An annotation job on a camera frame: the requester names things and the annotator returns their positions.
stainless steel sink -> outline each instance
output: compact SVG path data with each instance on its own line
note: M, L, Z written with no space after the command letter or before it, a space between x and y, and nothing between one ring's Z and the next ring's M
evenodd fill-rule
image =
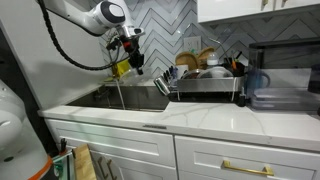
M168 103L155 86L102 86L67 105L162 112Z

white cabinet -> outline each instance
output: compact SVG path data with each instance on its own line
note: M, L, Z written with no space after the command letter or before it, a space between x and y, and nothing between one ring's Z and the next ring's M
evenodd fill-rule
M223 180L320 180L319 154L180 136L175 142L179 171Z
M177 180L172 135L55 119L46 123L57 145L62 138L68 148L87 143L93 160L111 159L118 167L114 175L121 173L122 180Z
M198 22L271 12L273 0L198 0Z
M198 22L232 20L234 18L254 18L255 15L271 16L272 12L283 11L282 14L306 11L299 7L320 5L320 0L198 0Z
M136 161L132 159L117 157L109 154L91 151L93 161L97 162L100 157L112 160L110 169L113 176L123 177L122 180L177 180L176 168L165 167L157 164ZM109 174L108 168L103 170L105 175Z
M276 10L320 4L319 0L277 0Z
M46 123L56 143L65 138L69 146L87 143L97 152L176 166L172 135L55 119L46 119Z

dish rack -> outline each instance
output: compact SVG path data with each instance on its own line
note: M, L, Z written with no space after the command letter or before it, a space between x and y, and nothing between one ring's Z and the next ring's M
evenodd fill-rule
M174 102L233 102L245 106L245 77L179 79L157 87Z

drawer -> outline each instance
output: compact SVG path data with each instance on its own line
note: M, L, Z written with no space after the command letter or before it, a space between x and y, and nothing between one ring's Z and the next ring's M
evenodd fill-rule
M319 180L320 155L198 138L176 137L179 171L224 180ZM274 175L261 175L270 168Z
M91 150L175 167L173 137L122 128L46 119L56 143L70 146L87 143Z
M224 179L217 179L213 177L194 174L190 172L185 172L185 171L179 171L179 179L180 180L224 180Z

kitchen counter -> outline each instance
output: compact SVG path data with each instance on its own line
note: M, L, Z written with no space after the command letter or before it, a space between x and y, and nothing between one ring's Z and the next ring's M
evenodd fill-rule
M320 152L318 116L253 112L234 104L170 102L166 110L159 113L58 106L40 111L39 115L49 119Z

